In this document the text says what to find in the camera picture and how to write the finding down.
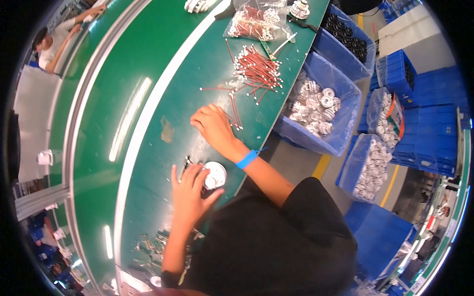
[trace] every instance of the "gray floor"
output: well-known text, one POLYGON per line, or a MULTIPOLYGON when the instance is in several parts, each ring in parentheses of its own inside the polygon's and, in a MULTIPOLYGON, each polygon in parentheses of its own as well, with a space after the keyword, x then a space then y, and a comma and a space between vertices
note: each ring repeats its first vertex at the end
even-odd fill
MULTIPOLYGON (((371 15, 376 11, 377 9, 373 9, 364 13, 364 15, 371 15)), ((351 16, 351 18, 356 22, 356 24, 358 23, 357 15, 351 16)), ((376 32, 386 25, 381 12, 377 12, 371 17, 363 17, 362 20, 364 31, 373 40, 376 39, 376 32)), ((369 91, 370 79, 357 83, 356 85, 362 91, 361 105, 363 106, 369 91)), ((354 127, 354 135, 357 134, 356 126, 359 122, 361 112, 362 108, 359 112, 356 125, 354 127)), ((266 146, 268 149, 262 151, 260 155, 293 184, 298 184, 303 179, 311 176, 318 165, 319 160, 321 159, 321 154, 291 146, 276 135, 271 135, 269 137, 266 146)), ((346 153, 344 153, 341 157, 332 157, 328 167, 326 168, 326 171, 321 178, 321 183, 333 197, 334 201, 343 214, 347 212, 353 202, 352 198, 335 184, 345 157, 346 153)), ((396 165, 389 165, 387 169, 389 178, 386 182, 384 182, 379 194, 375 199, 375 202, 379 205, 384 203, 383 207, 388 210, 392 210, 398 195, 400 194, 400 190, 407 172, 406 167, 398 167, 397 174, 393 180, 392 185, 390 186, 395 169, 396 165)))

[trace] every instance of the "green workbench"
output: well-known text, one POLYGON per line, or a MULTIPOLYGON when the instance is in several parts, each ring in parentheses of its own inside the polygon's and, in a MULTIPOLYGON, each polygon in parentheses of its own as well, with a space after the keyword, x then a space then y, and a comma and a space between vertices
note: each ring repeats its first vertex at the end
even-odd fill
MULTIPOLYGON (((74 67, 71 66, 66 73, 58 98, 51 131, 51 149, 61 150, 63 147, 67 114, 86 63, 101 36, 113 23, 113 18, 117 18, 130 2, 115 0, 113 7, 95 24, 90 36, 85 38, 73 57, 71 65, 74 67)), ((328 0, 309 2, 312 8, 307 23, 318 27, 328 0)), ((207 13, 189 14, 183 10, 180 1, 151 1, 117 41, 91 89, 75 150, 74 203, 82 246, 97 282, 106 273, 115 272, 114 260, 109 260, 106 255, 103 226, 109 225, 112 232, 117 227, 114 218, 120 177, 137 121, 168 63, 207 13), (123 132, 120 128, 122 117, 130 110, 134 94, 145 80, 150 80, 151 86, 133 113, 117 156, 111 157, 114 137, 123 132)), ((180 167, 186 155, 193 162, 221 163, 227 170, 228 178, 218 207, 237 193, 246 177, 242 170, 212 149, 189 123, 191 115, 209 103, 232 113, 226 91, 200 91, 200 87, 215 87, 233 77, 232 61, 222 37, 229 21, 224 19, 212 23, 192 47, 164 90, 143 141, 133 143, 141 145, 127 191, 121 247, 114 250, 115 254, 120 254, 118 262, 124 269, 134 259, 132 250, 140 234, 154 236, 158 230, 170 227, 173 207, 169 178, 172 164, 180 167)), ((282 62, 283 89, 279 93, 268 92, 259 106, 253 97, 246 96, 243 91, 236 96, 244 129, 236 131, 235 135, 250 149, 263 147, 315 37, 315 32, 309 28, 302 29, 294 23, 289 25, 298 35, 295 44, 288 43, 277 55, 282 62)), ((237 55, 243 45, 252 43, 264 53, 255 40, 229 39, 233 55, 237 55)), ((275 42, 270 47, 274 49, 280 43, 275 42)), ((55 165, 51 175, 52 185, 61 183, 61 173, 61 164, 55 165)))

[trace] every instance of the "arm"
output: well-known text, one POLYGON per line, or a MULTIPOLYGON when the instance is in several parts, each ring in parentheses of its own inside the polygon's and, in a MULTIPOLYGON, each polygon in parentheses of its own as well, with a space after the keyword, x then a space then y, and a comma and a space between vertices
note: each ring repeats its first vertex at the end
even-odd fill
POLYGON ((176 177, 176 165, 173 165, 171 169, 174 215, 162 263, 162 271, 166 275, 162 275, 162 279, 166 287, 178 285, 179 278, 184 271, 186 240, 189 233, 191 233, 199 218, 224 192, 223 189, 219 189, 214 191, 207 199, 202 199, 202 185, 209 174, 209 170, 201 169, 202 164, 190 165, 182 175, 181 183, 178 183, 176 177))
POLYGON ((79 32, 80 29, 81 29, 80 25, 75 25, 74 28, 69 32, 69 35, 66 37, 66 39, 63 41, 58 51, 56 52, 55 57, 52 59, 52 61, 46 64, 45 66, 46 72, 48 72, 49 74, 54 74, 56 65, 58 64, 59 58, 63 54, 63 51, 66 48, 67 43, 69 42, 69 40, 75 33, 79 32))
POLYGON ((81 13, 80 15, 76 16, 76 18, 74 19, 74 22, 76 24, 80 24, 87 16, 89 15, 95 16, 97 14, 101 14, 102 12, 104 12, 104 9, 105 9, 105 4, 88 9, 85 12, 81 13))
MULTIPOLYGON (((191 125, 199 130, 214 149, 234 163, 244 159, 250 152, 242 141, 235 138, 226 113, 221 107, 210 104, 200 108, 191 117, 191 125)), ((287 179, 260 157, 245 167, 244 171, 280 208, 294 189, 287 179)))

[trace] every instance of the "white shirt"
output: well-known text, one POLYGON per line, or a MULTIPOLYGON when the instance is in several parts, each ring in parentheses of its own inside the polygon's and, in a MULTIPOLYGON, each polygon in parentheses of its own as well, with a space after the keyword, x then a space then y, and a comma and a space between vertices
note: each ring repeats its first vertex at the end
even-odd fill
POLYGON ((42 69, 45 69, 46 65, 54 59, 58 49, 61 47, 61 44, 63 44, 64 40, 66 40, 69 31, 74 27, 74 25, 75 18, 71 18, 57 25, 50 33, 53 38, 53 44, 51 44, 48 49, 42 50, 39 54, 38 65, 42 69))

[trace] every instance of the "black shirt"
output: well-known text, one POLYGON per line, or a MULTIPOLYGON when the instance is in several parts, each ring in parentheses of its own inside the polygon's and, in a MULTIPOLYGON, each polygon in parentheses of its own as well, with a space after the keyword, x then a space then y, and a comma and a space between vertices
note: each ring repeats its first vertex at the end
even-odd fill
MULTIPOLYGON (((357 243, 316 178, 279 209, 260 190, 241 190, 215 212, 180 288, 214 295, 338 295, 356 274, 357 243)), ((178 278, 162 274, 164 287, 178 278)))

